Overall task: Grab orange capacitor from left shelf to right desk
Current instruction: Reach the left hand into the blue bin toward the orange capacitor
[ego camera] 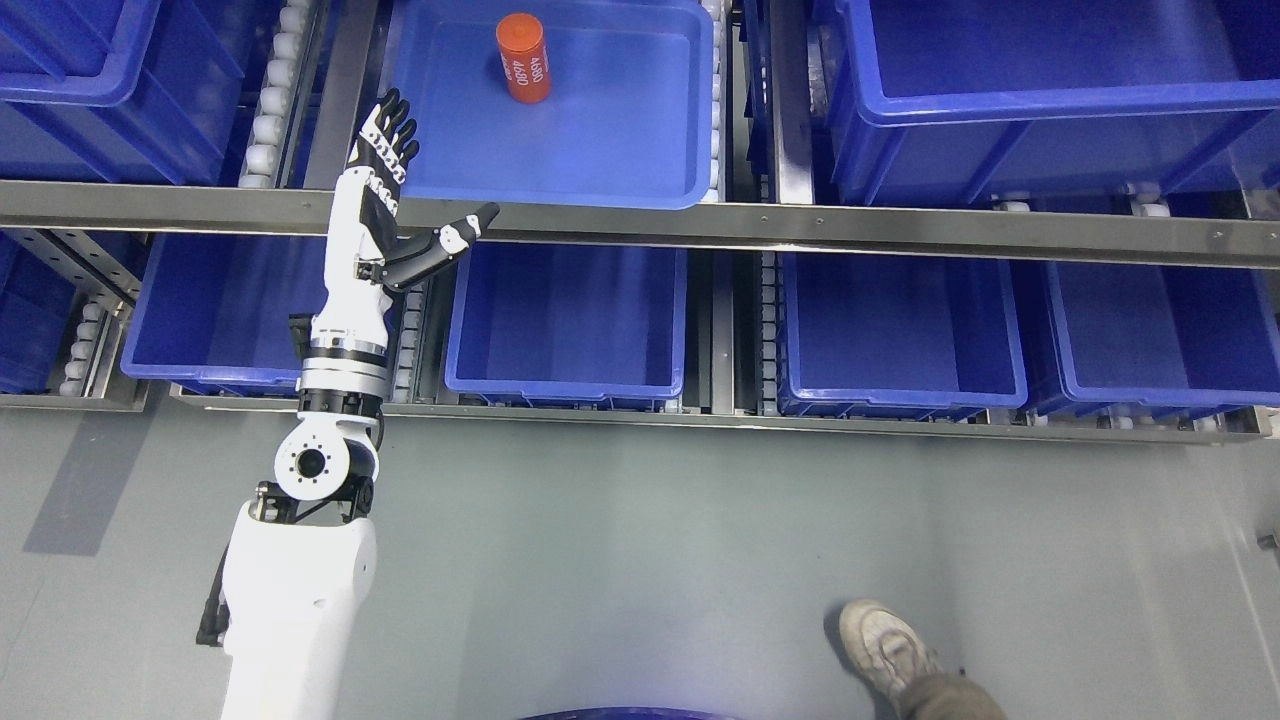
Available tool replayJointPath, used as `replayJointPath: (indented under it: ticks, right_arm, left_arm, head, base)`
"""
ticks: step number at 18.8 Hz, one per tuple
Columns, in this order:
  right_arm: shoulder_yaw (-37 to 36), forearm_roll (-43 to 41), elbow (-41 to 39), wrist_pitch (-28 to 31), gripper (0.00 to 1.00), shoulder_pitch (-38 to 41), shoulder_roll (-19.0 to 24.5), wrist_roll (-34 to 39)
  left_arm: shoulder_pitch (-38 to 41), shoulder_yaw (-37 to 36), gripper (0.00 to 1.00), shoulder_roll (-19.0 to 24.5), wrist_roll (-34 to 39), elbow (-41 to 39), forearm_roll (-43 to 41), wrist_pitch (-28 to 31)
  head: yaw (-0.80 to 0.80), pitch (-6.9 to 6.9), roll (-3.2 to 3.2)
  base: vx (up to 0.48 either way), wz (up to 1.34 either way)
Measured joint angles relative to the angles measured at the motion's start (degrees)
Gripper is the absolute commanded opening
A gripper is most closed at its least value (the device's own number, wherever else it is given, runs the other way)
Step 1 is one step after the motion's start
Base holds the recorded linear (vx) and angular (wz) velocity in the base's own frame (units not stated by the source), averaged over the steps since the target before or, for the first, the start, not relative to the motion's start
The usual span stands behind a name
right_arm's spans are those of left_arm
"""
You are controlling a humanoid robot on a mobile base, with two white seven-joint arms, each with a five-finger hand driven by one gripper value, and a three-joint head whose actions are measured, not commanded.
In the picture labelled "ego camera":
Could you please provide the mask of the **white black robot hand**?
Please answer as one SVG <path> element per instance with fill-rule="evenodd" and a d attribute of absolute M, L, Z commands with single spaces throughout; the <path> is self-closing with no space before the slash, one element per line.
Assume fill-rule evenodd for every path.
<path fill-rule="evenodd" d="M 485 202 L 460 219 L 401 238 L 398 213 L 420 146 L 410 101 L 388 90 L 360 123 L 339 174 L 325 238 L 326 299 L 308 319 L 301 357 L 384 363 L 393 293 L 412 290 L 462 258 L 500 208 Z"/>

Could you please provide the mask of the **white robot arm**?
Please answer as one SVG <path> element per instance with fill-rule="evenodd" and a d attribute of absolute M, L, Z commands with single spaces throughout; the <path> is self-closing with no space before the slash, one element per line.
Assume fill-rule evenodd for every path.
<path fill-rule="evenodd" d="M 224 719 L 329 719 L 378 568 L 369 514 L 387 347 L 328 336 L 303 351 L 297 423 L 236 516 L 221 565 Z"/>

